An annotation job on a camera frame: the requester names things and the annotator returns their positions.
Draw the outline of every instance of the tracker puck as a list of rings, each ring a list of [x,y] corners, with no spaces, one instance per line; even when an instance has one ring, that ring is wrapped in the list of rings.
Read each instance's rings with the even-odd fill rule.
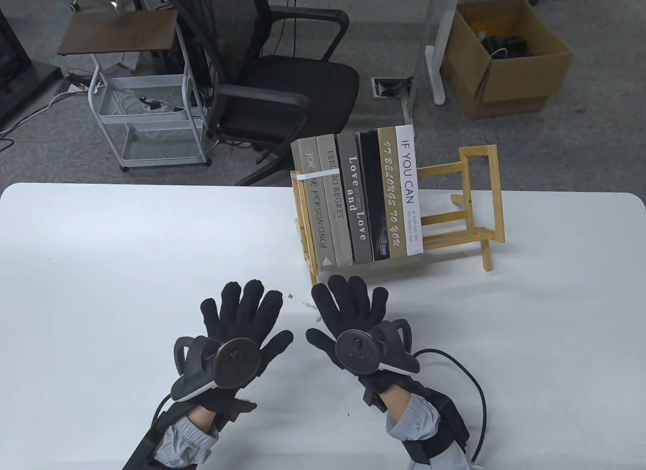
[[[379,369],[381,346],[363,331],[345,331],[335,346],[337,359],[357,375],[370,375]]]
[[[251,339],[231,339],[224,343],[212,363],[213,380],[222,389],[242,387],[260,367],[260,349]]]

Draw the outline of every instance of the black mesh chair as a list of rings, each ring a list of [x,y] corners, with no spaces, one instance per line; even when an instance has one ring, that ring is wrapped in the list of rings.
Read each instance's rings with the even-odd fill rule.
[[[329,59],[348,29],[346,13],[270,7],[267,0],[168,1],[210,61],[214,99],[208,134],[261,147],[261,159],[276,156],[236,185],[249,186],[293,168],[293,140],[342,131],[357,99],[359,78],[351,67]],[[272,24],[291,18],[339,24],[321,60],[260,56]]]

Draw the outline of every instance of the wooden bookshelf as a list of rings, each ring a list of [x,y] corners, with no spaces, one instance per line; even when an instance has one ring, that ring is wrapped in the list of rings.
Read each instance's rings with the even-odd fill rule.
[[[482,267],[491,271],[494,267],[491,257],[489,241],[505,242],[505,221],[503,218],[503,193],[500,186],[500,168],[498,163],[498,147],[496,145],[475,145],[471,147],[460,147],[460,160],[455,163],[438,166],[420,167],[417,169],[418,179],[460,173],[462,177],[462,194],[452,194],[451,202],[462,209],[459,211],[432,214],[422,216],[422,225],[439,225],[450,221],[464,221],[464,229],[455,230],[442,234],[424,236],[424,250],[445,248],[446,246],[457,246],[468,242],[480,242],[480,254],[482,255]],[[469,158],[483,156],[489,160],[489,175],[491,177],[491,192],[494,201],[494,229],[482,228],[473,223],[473,203],[471,202],[471,179],[469,177]],[[292,174],[300,175],[300,172],[293,171]],[[307,212],[307,200],[305,198],[304,181],[297,181],[292,175],[291,185],[294,189],[294,197],[297,209],[297,227],[300,230],[300,241],[303,247],[305,262],[309,267],[309,274],[312,285],[316,284],[318,267],[316,265],[316,254],[314,253],[314,238],[309,225],[309,214]]]

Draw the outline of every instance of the black glove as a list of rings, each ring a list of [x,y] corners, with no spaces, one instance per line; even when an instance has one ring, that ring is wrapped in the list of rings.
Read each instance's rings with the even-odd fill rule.
[[[332,275],[327,286],[318,283],[312,287],[312,298],[334,340],[319,329],[308,329],[305,332],[307,342],[320,348],[334,364],[345,369],[337,359],[335,339],[350,329],[369,332],[370,329],[383,321],[386,315],[388,290],[382,286],[375,288],[372,292],[371,303],[367,294],[367,286],[362,278],[353,276],[346,281],[341,275]],[[368,390],[381,394],[401,378],[401,375],[391,371],[376,371],[371,375],[359,376],[359,381]]]
[[[263,298],[264,291],[259,280],[251,280],[245,285],[244,294],[240,299],[240,285],[235,281],[229,282],[222,290],[222,306],[219,315],[214,299],[203,301],[200,310],[204,316],[208,337],[221,343],[236,338],[248,338],[261,347],[276,325],[282,307],[281,292],[270,290]],[[291,331],[281,331],[273,336],[260,349],[260,367],[253,379],[260,376],[267,369],[267,365],[284,352],[293,340],[294,334]],[[215,425],[220,430],[228,421],[235,421],[241,412],[250,412],[256,408],[255,403],[235,398],[240,389],[209,389],[191,401],[217,413]]]

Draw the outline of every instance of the gray jacket sleeve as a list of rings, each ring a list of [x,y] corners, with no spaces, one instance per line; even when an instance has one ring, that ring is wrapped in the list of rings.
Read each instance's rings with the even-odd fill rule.
[[[215,428],[208,435],[185,416],[166,429],[153,458],[170,468],[204,463],[218,437]]]
[[[405,442],[408,440],[426,440],[438,432],[440,414],[426,399],[413,394],[406,412],[398,422],[390,415],[386,417],[386,432],[388,435]],[[460,445],[453,442],[444,452],[431,458],[430,468],[433,470],[470,470],[479,468],[471,462],[462,452]],[[415,463],[408,464],[408,470],[429,470],[429,465]]]

